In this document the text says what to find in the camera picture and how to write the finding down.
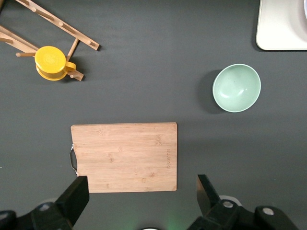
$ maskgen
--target bamboo cutting board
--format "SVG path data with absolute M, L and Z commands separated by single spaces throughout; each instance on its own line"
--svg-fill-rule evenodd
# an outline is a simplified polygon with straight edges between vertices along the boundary
M 176 123 L 73 125 L 71 135 L 90 193 L 177 189 Z

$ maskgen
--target mug handle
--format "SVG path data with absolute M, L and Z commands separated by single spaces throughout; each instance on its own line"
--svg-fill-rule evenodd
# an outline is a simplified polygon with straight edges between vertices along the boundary
M 67 71 L 74 71 L 76 70 L 76 64 L 70 62 L 70 61 L 66 61 L 66 66 L 65 66 Z

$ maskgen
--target gray table surface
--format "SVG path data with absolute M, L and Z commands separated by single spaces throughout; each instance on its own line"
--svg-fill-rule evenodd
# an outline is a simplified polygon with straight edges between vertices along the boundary
M 201 214 L 197 174 L 253 211 L 282 209 L 307 229 L 306 52 L 256 43 L 258 0 L 35 0 L 99 42 L 71 61 L 86 75 L 51 82 L 31 57 L 0 44 L 0 210 L 23 215 L 76 178 L 74 124 L 177 122 L 177 191 L 90 194 L 76 230 L 184 230 Z M 68 53 L 74 38 L 8 0 L 0 24 Z M 212 83 L 223 68 L 252 66 L 262 83 L 248 110 L 221 110 Z

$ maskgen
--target mint green ceramic bowl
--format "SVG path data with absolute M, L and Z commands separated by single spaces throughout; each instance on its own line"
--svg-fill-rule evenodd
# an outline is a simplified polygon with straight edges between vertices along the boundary
M 223 69 L 213 83 L 213 97 L 224 110 L 237 113 L 250 108 L 258 99 L 261 81 L 250 66 L 234 64 Z

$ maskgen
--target yellow mug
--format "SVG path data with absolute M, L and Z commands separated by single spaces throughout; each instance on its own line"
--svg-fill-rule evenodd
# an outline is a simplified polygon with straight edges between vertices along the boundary
M 41 47 L 34 59 L 37 72 L 50 81 L 61 80 L 68 71 L 76 70 L 76 65 L 66 61 L 63 52 L 54 46 Z

